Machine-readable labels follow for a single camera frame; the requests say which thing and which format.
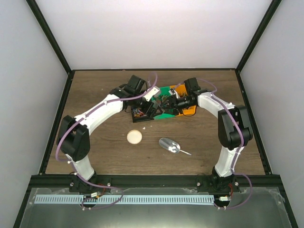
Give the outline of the orange candy bin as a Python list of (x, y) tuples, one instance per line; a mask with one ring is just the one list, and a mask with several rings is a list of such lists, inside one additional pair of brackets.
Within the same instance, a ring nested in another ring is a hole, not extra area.
[[(175, 88), (175, 91), (180, 97), (187, 95), (186, 87), (184, 84), (179, 85)], [(189, 108), (183, 109), (181, 112), (178, 112), (177, 116), (193, 116), (196, 113), (196, 106), (190, 106)]]

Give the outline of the black candy bin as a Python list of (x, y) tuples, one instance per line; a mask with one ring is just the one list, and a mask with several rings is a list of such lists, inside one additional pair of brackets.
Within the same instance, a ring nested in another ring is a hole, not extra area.
[(153, 117), (145, 114), (140, 108), (131, 107), (131, 115), (133, 123), (152, 121)]

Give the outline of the green candy bin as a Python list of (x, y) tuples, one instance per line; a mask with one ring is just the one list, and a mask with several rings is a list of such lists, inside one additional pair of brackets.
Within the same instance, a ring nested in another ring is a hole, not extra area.
[[(156, 100), (156, 101), (159, 103), (159, 96), (161, 96), (161, 95), (170, 95), (169, 90), (170, 90), (171, 88), (174, 88), (174, 87), (175, 87), (174, 85), (160, 87), (161, 93), (160, 93), (158, 96), (153, 97), (153, 98), (152, 98), (152, 101)], [(173, 118), (173, 117), (175, 117), (175, 116), (174, 116), (174, 115), (171, 115), (171, 114), (165, 114), (165, 113), (163, 113), (162, 115), (155, 116), (155, 117), (154, 117), (154, 120), (160, 120), (160, 119), (166, 119), (166, 118)]]

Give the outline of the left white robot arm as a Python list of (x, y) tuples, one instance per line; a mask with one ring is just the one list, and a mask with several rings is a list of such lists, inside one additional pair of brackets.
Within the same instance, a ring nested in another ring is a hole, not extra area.
[(161, 90), (156, 86), (157, 73), (152, 85), (135, 75), (131, 76), (127, 84), (112, 89), (98, 104), (77, 116), (65, 116), (57, 136), (57, 150), (55, 158), (61, 151), (66, 156), (66, 162), (74, 168), (75, 175), (81, 179), (80, 186), (87, 192), (93, 191), (98, 185), (93, 176), (93, 169), (88, 153), (90, 151), (90, 135), (103, 122), (121, 112), (128, 106), (152, 105), (152, 98)]

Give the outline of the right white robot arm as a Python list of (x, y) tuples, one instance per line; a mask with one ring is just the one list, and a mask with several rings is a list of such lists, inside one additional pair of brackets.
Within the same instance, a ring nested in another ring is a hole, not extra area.
[(198, 79), (193, 77), (184, 81), (186, 95), (177, 97), (175, 88), (170, 90), (170, 96), (160, 107), (163, 110), (183, 113), (183, 110), (191, 106), (197, 106), (207, 110), (218, 120), (218, 139), (221, 151), (218, 162), (213, 167), (210, 181), (212, 188), (223, 191), (235, 175), (235, 166), (238, 158), (253, 138), (253, 130), (250, 123), (247, 108), (243, 105), (234, 105), (218, 98), (213, 91), (201, 89)]

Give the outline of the metal scoop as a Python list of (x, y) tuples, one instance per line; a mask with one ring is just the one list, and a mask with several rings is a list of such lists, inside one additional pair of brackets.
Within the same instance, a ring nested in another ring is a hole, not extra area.
[(166, 149), (166, 150), (168, 150), (168, 151), (170, 151), (172, 153), (180, 153), (180, 152), (182, 152), (182, 153), (190, 155), (190, 156), (192, 155), (189, 152), (183, 151), (181, 149), (180, 145), (177, 142), (175, 142), (175, 141), (173, 141), (173, 140), (171, 140), (169, 138), (161, 138), (159, 140), (159, 145), (162, 148), (164, 148), (164, 149)]

